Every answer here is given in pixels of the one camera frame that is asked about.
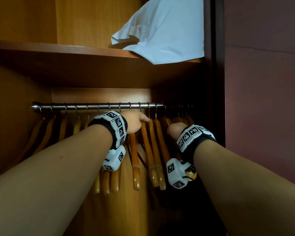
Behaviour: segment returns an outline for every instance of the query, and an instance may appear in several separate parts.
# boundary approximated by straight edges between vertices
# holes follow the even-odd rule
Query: white pillow
[[[112,44],[140,41],[131,50],[153,64],[204,56],[203,0],[150,0],[112,35]]]

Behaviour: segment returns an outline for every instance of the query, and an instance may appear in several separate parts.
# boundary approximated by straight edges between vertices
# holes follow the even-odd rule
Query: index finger
[[[145,121],[145,122],[149,122],[150,119],[144,114],[144,113],[141,113],[139,112],[139,119],[142,120],[142,121]]]

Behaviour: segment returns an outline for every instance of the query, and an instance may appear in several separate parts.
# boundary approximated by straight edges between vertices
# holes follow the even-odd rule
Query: human hand
[[[135,133],[141,128],[142,124],[140,120],[145,122],[150,121],[150,119],[145,114],[135,109],[122,111],[120,114],[126,119],[128,123],[127,134]]]
[[[167,133],[175,140],[177,141],[180,137],[181,132],[187,127],[186,124],[182,122],[173,123],[171,124],[168,129]]]

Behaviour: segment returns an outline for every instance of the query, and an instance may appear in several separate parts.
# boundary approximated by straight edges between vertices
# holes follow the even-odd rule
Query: person
[[[123,111],[127,133],[149,121]],[[177,140],[186,127],[172,124]],[[0,235],[62,235],[112,146],[95,124],[28,158],[0,176]],[[295,185],[212,140],[198,145],[194,166],[231,236],[295,235]]]

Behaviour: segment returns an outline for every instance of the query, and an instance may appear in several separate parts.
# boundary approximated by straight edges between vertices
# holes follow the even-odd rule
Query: metal rod
[[[32,106],[35,110],[90,110],[90,109],[140,109],[155,108],[155,106],[164,107],[164,103],[34,103]]]

